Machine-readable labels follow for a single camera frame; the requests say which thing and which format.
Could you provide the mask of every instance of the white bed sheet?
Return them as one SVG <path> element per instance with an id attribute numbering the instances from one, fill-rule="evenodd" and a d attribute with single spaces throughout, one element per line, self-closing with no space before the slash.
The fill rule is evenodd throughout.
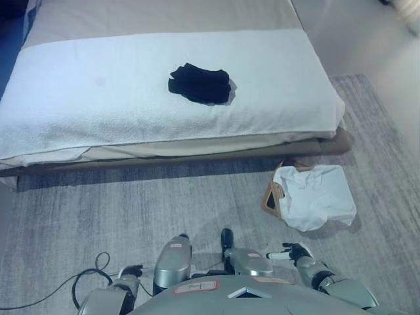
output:
<path id="1" fill-rule="evenodd" d="M 238 86 L 232 103 L 205 106 L 169 93 L 169 73 L 185 62 L 225 69 Z M 0 138 L 0 158 L 103 145 L 332 133 L 343 114 L 344 103 L 302 30 L 59 41 L 19 54 L 0 103 L 0 133 L 10 135 Z"/>

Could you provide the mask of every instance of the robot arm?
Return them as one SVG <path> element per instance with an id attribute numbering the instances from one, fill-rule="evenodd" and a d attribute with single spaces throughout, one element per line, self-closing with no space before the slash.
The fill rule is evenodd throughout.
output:
<path id="1" fill-rule="evenodd" d="M 142 265 L 121 270 L 106 289 L 95 289 L 83 301 L 77 315 L 126 315 L 134 309 Z"/>
<path id="2" fill-rule="evenodd" d="M 268 259 L 291 259 L 297 267 L 304 284 L 332 297 L 356 305 L 374 314 L 407 314 L 379 306 L 376 298 L 362 282 L 336 274 L 328 266 L 313 258 L 304 245 L 283 243 L 281 253 L 268 253 Z"/>

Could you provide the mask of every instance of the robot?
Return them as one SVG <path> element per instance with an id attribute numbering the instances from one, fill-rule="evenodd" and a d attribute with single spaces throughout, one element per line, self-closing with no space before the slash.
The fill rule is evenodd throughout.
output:
<path id="1" fill-rule="evenodd" d="M 149 301 L 134 309 L 141 265 L 129 266 L 107 288 L 95 289 L 77 315 L 407 314 L 379 306 L 361 282 L 330 270 L 303 244 L 283 243 L 282 252 L 264 257 L 252 249 L 235 248 L 233 232 L 226 228 L 220 242 L 224 270 L 191 276 L 192 246 L 181 234 L 159 256 Z M 272 259 L 292 260 L 305 286 L 274 278 Z"/>

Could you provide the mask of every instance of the white towel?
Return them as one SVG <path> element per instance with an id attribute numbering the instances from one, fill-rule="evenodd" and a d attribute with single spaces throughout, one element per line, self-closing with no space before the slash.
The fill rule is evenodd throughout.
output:
<path id="1" fill-rule="evenodd" d="M 282 219 L 300 231 L 320 228 L 327 220 L 351 225 L 354 204 L 343 168 L 317 165 L 311 171 L 298 172 L 294 167 L 280 167 L 274 182 L 282 186 L 280 199 Z"/>
<path id="2" fill-rule="evenodd" d="M 231 105 L 168 91 L 186 62 L 224 69 Z M 334 132 L 344 103 L 302 30 L 157 33 L 22 50 L 0 102 L 0 159 L 68 148 Z M 72 158 L 74 151 L 68 151 Z"/>

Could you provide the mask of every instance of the black cloth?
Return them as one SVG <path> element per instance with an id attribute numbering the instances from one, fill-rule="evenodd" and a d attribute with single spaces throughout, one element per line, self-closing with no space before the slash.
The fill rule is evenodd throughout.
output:
<path id="1" fill-rule="evenodd" d="M 229 99 L 229 75 L 223 70 L 204 70 L 187 63 L 171 76 L 169 92 L 181 94 L 192 102 L 223 104 Z"/>

